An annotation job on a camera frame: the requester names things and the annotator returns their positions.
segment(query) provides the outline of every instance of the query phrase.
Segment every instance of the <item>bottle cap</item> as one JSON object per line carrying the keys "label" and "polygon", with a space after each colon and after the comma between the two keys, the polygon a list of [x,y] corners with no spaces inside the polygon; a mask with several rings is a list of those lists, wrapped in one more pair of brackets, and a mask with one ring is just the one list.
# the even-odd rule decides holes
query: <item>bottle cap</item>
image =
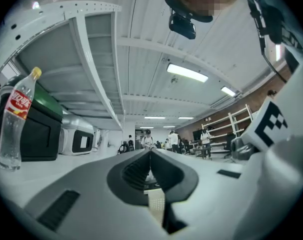
{"label": "bottle cap", "polygon": [[42,75],[42,70],[38,67],[35,66],[32,71],[31,71],[32,76],[37,80],[38,78],[41,77]]}

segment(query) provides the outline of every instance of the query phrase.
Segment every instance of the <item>person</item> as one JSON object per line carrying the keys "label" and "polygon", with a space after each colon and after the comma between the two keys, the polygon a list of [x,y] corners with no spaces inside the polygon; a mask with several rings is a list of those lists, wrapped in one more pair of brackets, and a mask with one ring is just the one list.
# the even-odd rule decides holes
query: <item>person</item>
{"label": "person", "polygon": [[170,131],[170,133],[168,135],[168,139],[169,139],[170,144],[171,144],[172,152],[179,153],[179,149],[178,149],[178,134],[175,133],[172,130],[172,131]]}
{"label": "person", "polygon": [[141,145],[143,149],[152,149],[154,147],[153,137],[151,136],[151,130],[146,130],[146,135],[141,139]]}
{"label": "person", "polygon": [[276,94],[277,94],[277,91],[275,91],[275,90],[269,90],[267,92],[267,96],[270,97],[271,99],[274,99]]}
{"label": "person", "polygon": [[183,144],[185,146],[186,153],[189,153],[190,152],[190,142],[188,141],[188,139],[184,139]]}
{"label": "person", "polygon": [[172,151],[172,147],[171,147],[170,139],[169,138],[166,139],[164,146],[165,146],[166,150]]}
{"label": "person", "polygon": [[128,139],[128,146],[129,146],[129,151],[134,151],[134,141],[131,135],[129,135],[129,139]]}
{"label": "person", "polygon": [[179,150],[179,154],[182,153],[182,149],[183,149],[183,141],[182,141],[182,138],[181,136],[178,134],[177,131],[175,131],[175,134],[177,134],[177,137],[178,137],[178,150]]}
{"label": "person", "polygon": [[211,159],[212,156],[211,156],[211,149],[210,149],[210,147],[211,147],[210,137],[211,137],[211,134],[206,129],[203,129],[202,134],[200,136],[200,140],[202,141],[202,144],[204,145],[205,148],[209,148],[207,150],[207,153],[208,153],[208,157]]}
{"label": "person", "polygon": [[161,143],[158,140],[156,142],[156,148],[157,149],[161,149],[162,148]]}

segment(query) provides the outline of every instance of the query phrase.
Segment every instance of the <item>plastic bottle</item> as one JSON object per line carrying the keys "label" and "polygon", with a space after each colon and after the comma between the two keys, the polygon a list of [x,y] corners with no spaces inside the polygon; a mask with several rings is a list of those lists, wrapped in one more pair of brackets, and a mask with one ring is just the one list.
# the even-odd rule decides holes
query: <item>plastic bottle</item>
{"label": "plastic bottle", "polygon": [[8,98],[0,132],[0,167],[3,169],[16,171],[21,167],[21,135],[34,98],[35,83],[41,74],[41,69],[34,67],[30,75],[14,86]]}

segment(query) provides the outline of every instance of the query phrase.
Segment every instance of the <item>red bottle label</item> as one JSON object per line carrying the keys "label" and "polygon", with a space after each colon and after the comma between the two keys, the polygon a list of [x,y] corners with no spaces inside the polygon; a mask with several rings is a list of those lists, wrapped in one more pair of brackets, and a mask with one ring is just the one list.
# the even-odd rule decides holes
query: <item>red bottle label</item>
{"label": "red bottle label", "polygon": [[19,90],[12,92],[8,98],[5,109],[26,120],[32,101]]}

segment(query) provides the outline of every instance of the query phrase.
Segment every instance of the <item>white shelving unit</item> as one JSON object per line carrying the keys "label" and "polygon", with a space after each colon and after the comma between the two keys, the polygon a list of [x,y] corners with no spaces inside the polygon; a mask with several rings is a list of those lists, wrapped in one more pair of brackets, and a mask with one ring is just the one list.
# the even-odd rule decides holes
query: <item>white shelving unit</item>
{"label": "white shelving unit", "polygon": [[69,112],[99,129],[122,130],[116,4],[70,0],[9,16],[0,26],[0,71],[12,61]]}
{"label": "white shelving unit", "polygon": [[[237,121],[236,120],[236,116],[238,116],[238,115],[240,115],[242,113],[245,113],[245,112],[248,113],[248,116]],[[228,124],[226,124],[224,126],[221,126],[221,127],[218,127],[218,128],[212,129],[212,130],[209,130],[208,132],[212,134],[215,131],[231,127],[233,134],[236,137],[238,137],[239,136],[238,133],[244,131],[244,129],[239,129],[238,128],[238,124],[241,123],[241,122],[245,122],[247,120],[250,120],[252,122],[253,121],[253,116],[252,116],[252,112],[250,110],[250,107],[246,104],[245,107],[242,108],[242,109],[240,109],[239,111],[236,111],[235,113],[228,113],[228,116],[223,117],[223,118],[221,118],[221,119],[219,119],[217,121],[214,121],[214,122],[210,122],[210,123],[207,123],[207,124],[202,124],[201,127],[204,129],[204,128],[208,127],[208,126],[212,126],[212,125],[221,123],[221,122],[226,121],[228,119],[229,119],[230,123],[228,123]],[[216,138],[219,138],[219,137],[224,137],[226,135],[227,135],[227,133],[221,134],[221,135],[213,135],[211,137],[211,139],[216,139]],[[212,146],[223,146],[224,144],[226,144],[226,142],[217,142],[217,143],[212,143],[211,145]]]}

